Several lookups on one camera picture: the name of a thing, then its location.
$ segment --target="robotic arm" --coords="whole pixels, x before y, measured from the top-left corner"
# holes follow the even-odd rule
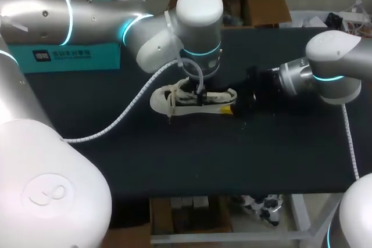
[[[343,105],[359,95],[360,80],[372,81],[371,39],[327,31],[309,41],[306,56],[280,66],[280,84],[291,96],[316,89],[325,102]],[[346,191],[322,248],[371,247],[371,188],[369,174]]]
[[[0,247],[96,248],[111,215],[103,175],[54,130],[7,44],[118,42],[148,73],[181,52],[204,79],[219,68],[222,12],[222,0],[156,17],[144,0],[0,0]]]
[[[307,44],[306,57],[282,64],[278,76],[288,95],[315,87],[329,104],[351,102],[360,80],[372,81],[372,40],[340,31],[318,34]]]

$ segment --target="wires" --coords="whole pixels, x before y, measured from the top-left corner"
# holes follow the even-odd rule
[[[349,150],[350,150],[350,156],[351,156],[351,163],[353,165],[353,170],[354,170],[354,176],[355,176],[355,179],[358,180],[359,179],[358,167],[356,165],[353,139],[351,137],[348,112],[346,111],[345,104],[342,104],[342,114],[344,115],[345,130],[346,130],[346,135],[348,136]]]
[[[166,69],[168,69],[170,66],[177,64],[177,60],[173,60],[167,64],[165,64],[163,67],[161,67],[152,77],[145,83],[145,85],[141,88],[139,93],[134,97],[132,102],[126,107],[126,109],[121,113],[121,115],[118,116],[117,119],[115,119],[114,122],[112,122],[109,126],[107,126],[102,131],[91,135],[91,136],[85,136],[83,138],[79,139],[65,139],[65,142],[67,143],[80,143],[80,142],[87,142],[91,141],[92,139],[97,139],[102,135],[105,135],[107,132],[109,132],[112,128],[118,125],[119,122],[127,115],[127,113],[133,108],[133,106],[137,103],[137,101],[140,99],[140,97],[145,93],[145,91],[149,88],[149,86],[153,83],[153,81],[156,80],[160,74],[162,74]]]
[[[197,90],[197,93],[200,93],[201,91],[201,88],[203,88],[203,72],[202,72],[202,69],[200,68],[200,66],[194,62],[193,60],[191,59],[188,59],[188,58],[182,58],[181,61],[184,63],[189,63],[189,64],[192,64],[196,70],[198,71],[198,74],[199,74],[199,87],[198,87],[198,90]],[[173,61],[165,64],[163,67],[161,67],[154,75],[152,75],[152,77],[145,83],[145,85],[141,88],[141,90],[139,91],[139,93],[137,93],[137,95],[134,97],[134,99],[130,102],[130,104],[126,107],[126,109],[121,113],[121,115],[118,116],[117,119],[115,119],[114,122],[112,122],[109,126],[107,126],[105,129],[103,129],[102,131],[94,134],[94,135],[91,135],[91,136],[85,136],[83,138],[78,138],[78,139],[64,139],[65,142],[67,143],[81,143],[81,142],[87,142],[87,141],[91,141],[92,139],[97,139],[99,138],[100,136],[102,135],[105,135],[107,132],[109,132],[112,128],[114,128],[115,126],[118,125],[119,122],[121,122],[121,120],[127,115],[127,113],[133,108],[133,106],[137,103],[137,101],[140,99],[140,97],[142,97],[142,95],[145,93],[145,91],[150,87],[150,85],[153,83],[153,81],[156,80],[156,78],[158,76],[160,76],[160,74],[162,74],[166,69],[168,69],[170,66],[172,65],[175,65],[175,64],[179,64],[179,61],[178,59],[174,59]]]

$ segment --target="black tabletop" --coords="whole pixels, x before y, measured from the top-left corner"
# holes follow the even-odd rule
[[[227,81],[305,55],[320,28],[224,30]],[[123,50],[120,70],[29,74],[35,94],[65,138],[94,134],[129,104],[150,75]],[[248,119],[195,114],[174,117],[152,111],[149,97],[183,78],[173,66],[164,72],[127,117],[100,139],[74,147],[108,181],[113,196],[131,198],[343,192],[354,181],[340,106],[309,96],[282,113]],[[372,108],[364,87],[347,105],[361,175],[372,171],[369,126]]]

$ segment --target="white sneaker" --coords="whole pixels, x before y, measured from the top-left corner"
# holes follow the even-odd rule
[[[203,97],[203,106],[198,106],[197,95],[181,89],[186,82],[188,78],[155,90],[150,98],[151,108],[168,117],[191,113],[220,114],[221,108],[234,103],[238,96],[237,92],[231,88],[225,92],[207,92],[206,97]]]

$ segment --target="brown cardboard box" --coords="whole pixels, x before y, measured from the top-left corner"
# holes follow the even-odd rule
[[[182,208],[172,210],[170,199],[151,199],[154,234],[175,233],[222,233],[231,232],[230,213],[225,197],[209,196],[208,209]],[[184,223],[191,221],[190,228]],[[172,247],[216,247],[215,243],[176,243]]]
[[[248,0],[248,6],[255,27],[292,21],[285,0]]]
[[[232,16],[240,15],[245,28],[278,27],[279,23],[291,21],[285,0],[223,0],[223,2],[224,9],[228,3]],[[170,0],[168,9],[175,8],[176,4],[177,0]]]
[[[110,229],[102,241],[101,248],[150,248],[151,224],[143,226]]]
[[[152,209],[148,200],[126,203],[115,199],[111,219],[114,228],[107,231],[100,248],[150,248],[151,216]],[[126,221],[129,221],[130,227],[121,228],[124,224],[128,225]]]

